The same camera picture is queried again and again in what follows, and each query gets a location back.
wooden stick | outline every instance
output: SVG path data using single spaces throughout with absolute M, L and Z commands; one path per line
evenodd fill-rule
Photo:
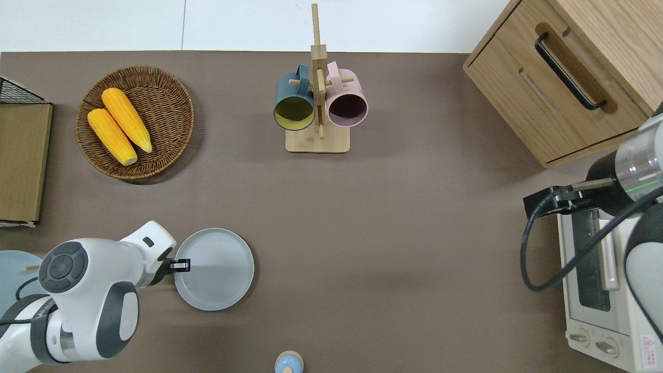
M 316 121 L 318 122 L 318 124 L 317 124 L 317 126 L 318 126 L 318 133 L 320 133 L 320 128 L 322 127 L 322 125 L 323 125 L 324 122 L 325 122 L 325 121 L 324 121 L 324 118 L 325 118 L 325 109 L 326 109 L 326 107 L 325 107 L 324 102 L 323 102 L 322 105 L 318 105 L 318 106 L 316 106 L 316 111 L 317 111 L 317 113 L 318 113 L 318 114 L 316 115 Z
M 316 70 L 318 75 L 318 93 L 321 95 L 325 94 L 325 72 L 319 68 Z
M 355 79 L 351 76 L 341 79 L 341 83 L 349 83 L 349 82 L 354 82 L 354 81 L 355 81 Z M 299 85 L 299 80 L 297 80 L 297 79 L 290 79 L 289 82 L 293 86 L 298 86 Z M 331 80 L 325 80 L 325 86 L 331 86 L 331 84 L 332 84 Z M 308 82 L 308 85 L 312 87 L 313 82 Z
M 315 45 L 320 44 L 320 23 L 318 22 L 318 4 L 311 4 L 311 10 L 313 10 L 313 40 Z

wire basket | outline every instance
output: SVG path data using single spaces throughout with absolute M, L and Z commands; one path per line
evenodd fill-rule
M 16 82 L 0 76 L 0 104 L 49 104 Z

yellow corn cob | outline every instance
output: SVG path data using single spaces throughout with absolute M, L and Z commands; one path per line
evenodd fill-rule
M 106 109 L 94 109 L 88 113 L 88 123 L 106 149 L 123 165 L 136 163 L 138 157 L 127 136 Z
M 150 134 L 127 95 L 117 88 L 108 88 L 101 93 L 101 99 L 127 137 L 142 150 L 152 153 Z

brown table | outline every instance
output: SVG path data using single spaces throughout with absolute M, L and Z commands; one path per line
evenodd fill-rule
M 0 73 L 55 104 L 42 222 L 2 228 L 0 250 L 43 256 L 80 237 L 119 239 L 147 220 L 180 243 L 227 228 L 251 247 L 235 307 L 185 304 L 172 279 L 139 293 L 128 347 L 104 362 L 35 372 L 272 372 L 294 349 L 317 372 L 616 372 L 572 350 L 561 289 L 518 270 L 521 198 L 584 178 L 596 157 L 544 171 L 461 65 L 465 54 L 330 53 L 369 102 L 344 155 L 292 154 L 272 119 L 295 52 L 3 53 Z M 95 170 L 75 116 L 97 80 L 151 64 L 196 105 L 183 158 L 149 185 Z M 559 268 L 554 218 L 532 237 L 534 279 Z

oven knob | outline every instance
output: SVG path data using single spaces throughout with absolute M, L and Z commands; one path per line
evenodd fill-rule
M 589 346 L 589 336 L 585 329 L 578 329 L 575 333 L 566 332 L 566 338 L 574 340 L 584 347 Z
M 611 358 L 616 358 L 619 356 L 619 349 L 617 348 L 617 343 L 612 338 L 606 338 L 605 341 L 596 342 L 596 348 L 603 351 L 605 354 L 609 355 Z

